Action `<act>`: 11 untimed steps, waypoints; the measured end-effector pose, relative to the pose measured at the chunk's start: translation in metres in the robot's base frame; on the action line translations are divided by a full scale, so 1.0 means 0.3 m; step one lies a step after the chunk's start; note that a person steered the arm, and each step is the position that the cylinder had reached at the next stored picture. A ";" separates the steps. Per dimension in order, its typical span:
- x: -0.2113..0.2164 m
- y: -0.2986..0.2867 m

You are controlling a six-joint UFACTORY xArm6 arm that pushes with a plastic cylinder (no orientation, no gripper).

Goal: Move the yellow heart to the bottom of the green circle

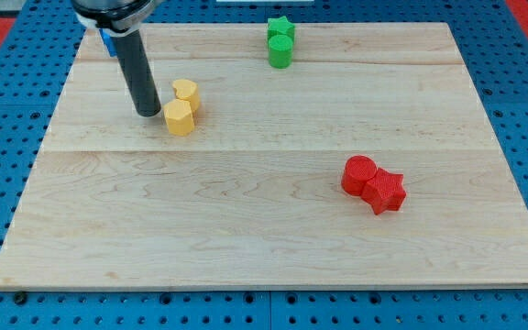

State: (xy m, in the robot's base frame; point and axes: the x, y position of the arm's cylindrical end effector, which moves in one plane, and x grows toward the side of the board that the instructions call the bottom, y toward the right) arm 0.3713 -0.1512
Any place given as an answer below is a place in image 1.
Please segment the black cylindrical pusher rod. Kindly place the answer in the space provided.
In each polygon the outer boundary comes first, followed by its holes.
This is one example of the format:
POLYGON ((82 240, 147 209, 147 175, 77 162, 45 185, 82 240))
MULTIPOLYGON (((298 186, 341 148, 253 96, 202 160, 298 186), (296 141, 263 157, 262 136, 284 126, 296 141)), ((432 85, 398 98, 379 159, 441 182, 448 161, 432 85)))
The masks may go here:
POLYGON ((137 113, 155 116, 160 111, 160 99, 139 31, 111 40, 137 113))

